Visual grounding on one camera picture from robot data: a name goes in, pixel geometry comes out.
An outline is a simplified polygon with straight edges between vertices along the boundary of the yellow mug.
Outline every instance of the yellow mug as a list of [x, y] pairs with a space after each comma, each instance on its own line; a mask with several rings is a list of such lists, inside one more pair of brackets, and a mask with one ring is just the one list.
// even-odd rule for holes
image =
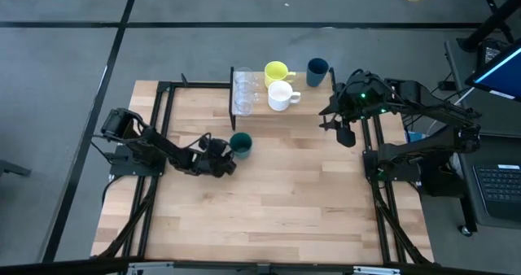
[[275, 81], [282, 81], [286, 79], [287, 76], [294, 76], [295, 72], [289, 72], [287, 70], [287, 66], [284, 63], [273, 61], [266, 64], [266, 68], [264, 69], [264, 84], [266, 88], [271, 85], [271, 83]]

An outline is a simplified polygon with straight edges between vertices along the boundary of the gray carpet floor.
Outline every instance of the gray carpet floor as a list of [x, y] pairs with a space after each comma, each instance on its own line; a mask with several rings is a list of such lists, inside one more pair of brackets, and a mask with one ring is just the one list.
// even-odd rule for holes
[[[117, 22], [126, 1], [0, 0], [0, 22]], [[481, 22], [489, 15], [485, 0], [136, 0], [130, 21]], [[519, 37], [519, 14], [509, 23]], [[39, 258], [115, 34], [114, 28], [0, 28], [0, 159], [33, 170], [30, 178], [4, 175], [0, 180], [1, 265]], [[444, 41], [468, 34], [405, 29], [127, 29], [100, 122], [111, 108], [128, 106], [136, 80], [179, 81], [183, 72], [189, 81], [226, 81], [230, 66], [261, 70], [274, 59], [304, 71], [309, 59], [322, 57], [342, 81], [354, 69], [364, 68], [432, 89], [450, 72]], [[419, 121], [415, 130], [425, 131], [428, 125]], [[57, 260], [88, 257], [108, 169], [90, 150]], [[463, 222], [456, 199], [423, 197], [422, 205], [438, 263], [521, 273], [521, 230], [480, 226], [472, 238], [464, 238], [456, 230]]]

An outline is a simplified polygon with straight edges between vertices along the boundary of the dark green mug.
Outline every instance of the dark green mug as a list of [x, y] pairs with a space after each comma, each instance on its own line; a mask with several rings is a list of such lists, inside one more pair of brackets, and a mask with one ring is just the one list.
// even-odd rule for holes
[[236, 133], [230, 139], [230, 148], [239, 159], [246, 159], [250, 155], [252, 145], [252, 137], [247, 133]]

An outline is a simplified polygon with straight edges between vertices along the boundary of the monitor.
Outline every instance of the monitor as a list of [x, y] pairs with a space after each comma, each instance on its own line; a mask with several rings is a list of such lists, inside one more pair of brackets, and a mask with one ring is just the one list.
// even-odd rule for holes
[[465, 84], [521, 101], [521, 39], [466, 79]]

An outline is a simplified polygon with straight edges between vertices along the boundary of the blue object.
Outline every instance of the blue object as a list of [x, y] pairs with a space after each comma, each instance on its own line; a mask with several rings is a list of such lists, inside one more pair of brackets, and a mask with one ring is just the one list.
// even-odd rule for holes
[[311, 59], [308, 63], [308, 71], [306, 72], [306, 83], [310, 87], [320, 85], [324, 76], [329, 70], [329, 64], [324, 59]]
[[230, 139], [230, 148], [239, 159], [246, 159], [250, 155], [252, 145], [252, 137], [247, 133], [236, 133]]
[[416, 141], [419, 141], [423, 138], [425, 138], [427, 135], [423, 134], [423, 133], [416, 133], [416, 132], [409, 132], [409, 137], [407, 138], [407, 140], [409, 142], [416, 142]]

